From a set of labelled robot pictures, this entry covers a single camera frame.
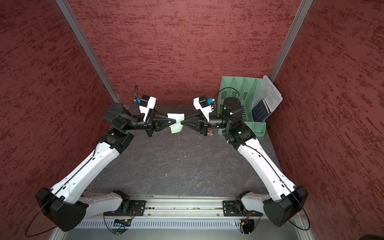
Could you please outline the light green square paper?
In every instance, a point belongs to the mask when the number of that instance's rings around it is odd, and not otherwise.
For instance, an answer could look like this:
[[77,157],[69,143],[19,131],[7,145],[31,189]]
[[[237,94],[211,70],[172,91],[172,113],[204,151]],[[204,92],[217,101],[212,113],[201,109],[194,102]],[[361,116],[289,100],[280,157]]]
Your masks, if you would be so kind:
[[185,120],[185,114],[167,113],[167,116],[169,119],[173,119],[176,121],[174,124],[170,125],[171,134],[180,133],[183,129],[183,125],[181,124],[181,121]]

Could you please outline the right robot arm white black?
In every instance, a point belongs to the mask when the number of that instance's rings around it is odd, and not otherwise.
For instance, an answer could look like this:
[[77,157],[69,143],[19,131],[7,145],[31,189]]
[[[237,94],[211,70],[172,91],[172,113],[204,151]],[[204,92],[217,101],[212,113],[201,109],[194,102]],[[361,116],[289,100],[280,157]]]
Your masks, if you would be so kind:
[[243,121],[243,107],[238,98],[226,98],[219,114],[213,112],[213,102],[206,96],[195,98],[193,105],[197,113],[186,117],[181,125],[204,136],[209,129],[221,129],[227,143],[249,162],[268,191],[266,197],[251,192],[241,195],[239,210],[256,211],[266,215],[275,226],[282,226],[304,209],[308,191],[290,181],[267,155],[256,134]]

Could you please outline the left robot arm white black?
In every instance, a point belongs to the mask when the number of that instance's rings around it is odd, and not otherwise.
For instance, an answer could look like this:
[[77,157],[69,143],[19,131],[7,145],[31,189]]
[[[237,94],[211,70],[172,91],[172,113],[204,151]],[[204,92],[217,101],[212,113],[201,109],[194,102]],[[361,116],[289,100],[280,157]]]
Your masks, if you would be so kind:
[[140,107],[140,111],[140,115],[133,116],[122,104],[111,105],[103,116],[111,129],[97,141],[94,150],[60,182],[37,192],[41,212],[59,229],[68,232],[83,219],[107,212],[132,214],[130,197],[122,191],[93,197],[85,197],[83,193],[99,173],[130,145],[134,139],[131,131],[146,131],[151,137],[154,132],[181,122],[171,114],[159,113],[154,107]]

